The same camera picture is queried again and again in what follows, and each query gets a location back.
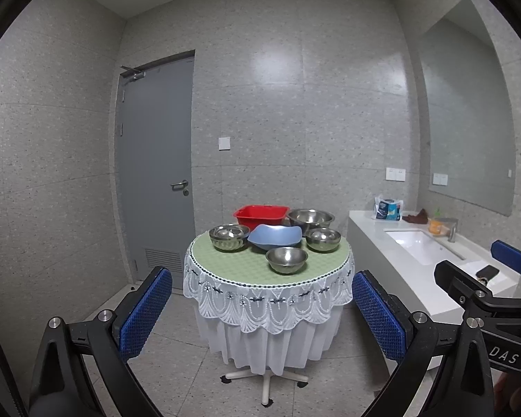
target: round table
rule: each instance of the round table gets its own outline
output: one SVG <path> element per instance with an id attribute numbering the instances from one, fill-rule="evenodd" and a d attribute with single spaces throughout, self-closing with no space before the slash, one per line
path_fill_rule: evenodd
<path id="1" fill-rule="evenodd" d="M 235 252 L 214 248 L 208 232 L 199 235 L 185 256 L 183 294 L 197 302 L 197 326 L 212 352 L 225 363 L 248 370 L 223 376 L 263 375 L 263 405 L 270 377 L 278 375 L 304 386 L 308 378 L 284 370 L 319 360 L 336 335 L 343 306 L 352 300 L 353 254 L 342 238 L 332 252 L 301 248 L 309 258 L 293 275 L 274 272 L 265 251 L 248 244 Z"/>

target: screw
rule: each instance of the screw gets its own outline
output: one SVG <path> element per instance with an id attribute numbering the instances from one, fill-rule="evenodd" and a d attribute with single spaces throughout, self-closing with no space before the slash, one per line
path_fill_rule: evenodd
<path id="1" fill-rule="evenodd" d="M 472 327 L 472 328 L 478 327 L 478 321 L 472 317 L 469 317 L 467 320 L 465 320 L 465 322 L 467 323 L 467 326 L 469 326 L 469 327 Z"/>
<path id="2" fill-rule="evenodd" d="M 108 321 L 112 318 L 111 310 L 101 310 L 98 312 L 98 319 L 101 321 Z"/>
<path id="3" fill-rule="evenodd" d="M 415 312 L 413 314 L 413 319 L 417 322 L 417 323 L 426 323 L 427 320 L 428 320 L 428 317 L 426 315 L 426 313 L 423 313 L 423 312 Z"/>
<path id="4" fill-rule="evenodd" d="M 57 328 L 57 327 L 60 325 L 60 323 L 61 323 L 61 319 L 60 319 L 60 317 L 54 317 L 54 318 L 51 318 L 51 319 L 48 321 L 48 325 L 49 325 L 51 328 L 53 328 L 53 329 Z"/>

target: brown cloth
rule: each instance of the brown cloth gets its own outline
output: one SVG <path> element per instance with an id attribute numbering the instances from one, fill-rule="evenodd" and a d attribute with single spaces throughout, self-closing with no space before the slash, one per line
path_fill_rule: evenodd
<path id="1" fill-rule="evenodd" d="M 428 214 L 427 211 L 423 209 L 417 215 L 407 214 L 403 216 L 402 220 L 413 224 L 426 224 L 428 222 Z"/>

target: green tablecloth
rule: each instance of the green tablecloth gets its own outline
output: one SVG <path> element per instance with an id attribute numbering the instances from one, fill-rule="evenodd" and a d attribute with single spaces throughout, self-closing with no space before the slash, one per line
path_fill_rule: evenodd
<path id="1" fill-rule="evenodd" d="M 251 243 L 241 251 L 218 251 L 212 246 L 208 232 L 195 239 L 191 253 L 196 262 L 212 274 L 226 281 L 255 285 L 290 285 L 309 281 L 339 268 L 349 256 L 349 243 L 344 238 L 333 252 L 313 251 L 304 238 L 300 246 L 307 251 L 309 258 L 305 266 L 292 275 L 274 272 L 264 257 L 265 251 Z"/>

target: silver faucet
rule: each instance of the silver faucet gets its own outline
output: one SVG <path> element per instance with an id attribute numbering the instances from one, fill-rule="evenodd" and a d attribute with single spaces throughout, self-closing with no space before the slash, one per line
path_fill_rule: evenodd
<path id="1" fill-rule="evenodd" d="M 446 226 L 448 226 L 448 224 L 451 224 L 449 226 L 448 241 L 450 243 L 455 243 L 456 242 L 456 233 L 457 233 L 457 224 L 459 223 L 460 220 L 458 220 L 457 218 L 436 218 L 436 220 L 446 223 Z"/>

